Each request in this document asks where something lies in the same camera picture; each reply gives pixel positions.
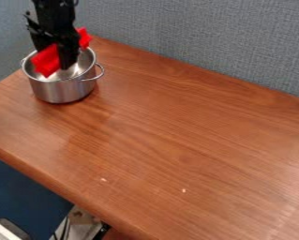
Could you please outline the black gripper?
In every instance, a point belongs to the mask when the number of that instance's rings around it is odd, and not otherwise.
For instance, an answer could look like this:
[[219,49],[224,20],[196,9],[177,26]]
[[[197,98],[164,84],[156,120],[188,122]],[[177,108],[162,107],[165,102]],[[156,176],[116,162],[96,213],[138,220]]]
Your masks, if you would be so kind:
[[77,61],[78,34],[73,28],[73,6],[36,6],[24,14],[26,28],[36,51],[53,42],[57,45],[60,68],[68,69]]

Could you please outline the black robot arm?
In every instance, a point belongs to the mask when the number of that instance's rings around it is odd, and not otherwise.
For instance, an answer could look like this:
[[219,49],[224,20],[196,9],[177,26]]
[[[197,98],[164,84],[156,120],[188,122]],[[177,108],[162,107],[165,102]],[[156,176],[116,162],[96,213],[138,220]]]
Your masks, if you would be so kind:
[[25,12],[26,28],[34,50],[44,53],[53,46],[57,70],[68,69],[77,60],[80,35],[73,27],[78,0],[30,0],[34,14]]

